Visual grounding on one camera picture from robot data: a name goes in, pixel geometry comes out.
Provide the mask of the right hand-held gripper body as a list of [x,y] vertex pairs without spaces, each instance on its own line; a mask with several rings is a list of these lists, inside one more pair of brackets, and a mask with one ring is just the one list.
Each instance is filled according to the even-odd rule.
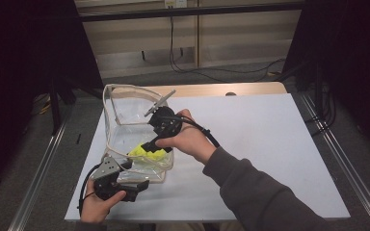
[[167,95],[162,96],[145,113],[145,117],[151,116],[148,124],[153,127],[158,139],[176,136],[182,127],[181,118],[167,105],[167,100],[176,93],[172,90]]

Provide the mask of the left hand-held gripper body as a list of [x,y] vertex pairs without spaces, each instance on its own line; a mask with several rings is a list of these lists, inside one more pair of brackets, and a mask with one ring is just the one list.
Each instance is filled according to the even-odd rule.
[[102,200],[108,200],[118,192],[126,192],[123,201],[135,202],[139,191],[136,187],[119,183],[120,172],[121,168],[116,160],[105,157],[92,176],[95,194]]

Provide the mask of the clear plastic bag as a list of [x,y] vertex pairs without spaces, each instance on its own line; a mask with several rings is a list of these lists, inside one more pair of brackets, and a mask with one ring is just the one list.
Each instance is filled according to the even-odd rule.
[[167,153],[162,161],[130,157],[128,153],[138,144],[153,140],[157,134],[148,124],[151,115],[145,113],[162,95],[153,90],[131,85],[106,85],[103,90],[106,148],[103,158],[113,157],[121,165],[131,161],[132,167],[119,174],[121,183],[163,183],[173,167],[174,155]]

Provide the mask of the person's right hand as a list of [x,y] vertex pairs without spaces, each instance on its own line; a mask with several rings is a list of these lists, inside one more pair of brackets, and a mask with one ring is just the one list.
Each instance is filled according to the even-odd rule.
[[159,147],[175,147],[204,165],[217,149],[197,127],[189,123],[182,123],[181,131],[176,136],[157,140],[155,144]]

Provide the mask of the person's left hand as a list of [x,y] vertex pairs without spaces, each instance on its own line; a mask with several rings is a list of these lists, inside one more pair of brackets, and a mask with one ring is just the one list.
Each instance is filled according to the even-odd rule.
[[100,224],[108,216],[110,210],[126,196],[125,191],[117,192],[107,200],[99,198],[94,191],[94,182],[90,179],[83,201],[80,220],[86,223]]

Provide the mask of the black metal stand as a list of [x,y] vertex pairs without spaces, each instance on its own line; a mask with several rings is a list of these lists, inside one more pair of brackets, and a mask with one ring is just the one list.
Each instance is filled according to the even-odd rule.
[[53,119],[52,134],[56,135],[62,125],[59,99],[62,99],[66,105],[72,105],[76,102],[71,80],[67,77],[52,78],[49,85],[49,95]]

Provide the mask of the white board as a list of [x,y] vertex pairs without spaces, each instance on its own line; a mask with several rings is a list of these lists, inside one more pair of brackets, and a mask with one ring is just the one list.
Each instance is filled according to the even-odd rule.
[[[249,96],[172,97],[174,111],[188,109],[231,155],[288,186],[317,215],[348,218],[349,212],[288,93]],[[203,166],[180,151],[164,182],[109,215],[119,222],[221,222],[234,218]]]

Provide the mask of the black horizontal bar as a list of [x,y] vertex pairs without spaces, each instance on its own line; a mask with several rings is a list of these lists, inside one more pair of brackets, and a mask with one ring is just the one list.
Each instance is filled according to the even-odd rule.
[[240,6],[196,7],[171,10],[146,10],[120,13],[82,13],[79,15],[79,18],[83,22],[95,22],[108,20],[144,19],[227,13],[264,13],[301,10],[304,6],[305,2],[268,3]]

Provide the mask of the white power outlet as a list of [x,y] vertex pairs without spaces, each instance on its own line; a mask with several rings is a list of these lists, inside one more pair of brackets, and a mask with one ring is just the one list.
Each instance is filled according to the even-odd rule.
[[186,8],[187,0],[164,0],[167,9]]

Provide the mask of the dark curtain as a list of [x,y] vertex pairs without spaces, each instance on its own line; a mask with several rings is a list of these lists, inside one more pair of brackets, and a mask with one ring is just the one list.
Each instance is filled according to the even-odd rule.
[[320,69],[370,138],[370,0],[304,0],[283,70],[298,66],[303,88]]
[[44,93],[103,88],[75,0],[0,0],[0,171]]

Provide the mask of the metal floor rail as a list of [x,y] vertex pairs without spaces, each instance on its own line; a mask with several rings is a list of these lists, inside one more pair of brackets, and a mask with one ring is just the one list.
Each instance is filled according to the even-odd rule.
[[351,184],[354,192],[357,195],[360,203],[365,209],[366,213],[370,218],[370,191],[360,178],[355,167],[351,163],[350,159],[346,155],[344,149],[339,144],[332,130],[328,127],[327,123],[321,119],[321,116],[316,112],[315,103],[308,94],[301,96],[308,112],[311,115],[312,120],[315,122],[318,130],[317,133],[321,134],[325,142],[330,148],[332,155],[334,156],[337,163],[340,165],[343,173],[346,175],[347,180]]
[[40,161],[40,165],[34,175],[34,178],[28,187],[25,196],[18,207],[13,220],[8,228],[8,231],[24,231],[29,217],[38,200],[43,181],[46,178],[48,170],[51,167],[53,158],[57,152],[58,146],[62,140],[66,129],[66,124],[62,123],[54,135],[51,137],[48,146],[45,149],[44,155]]

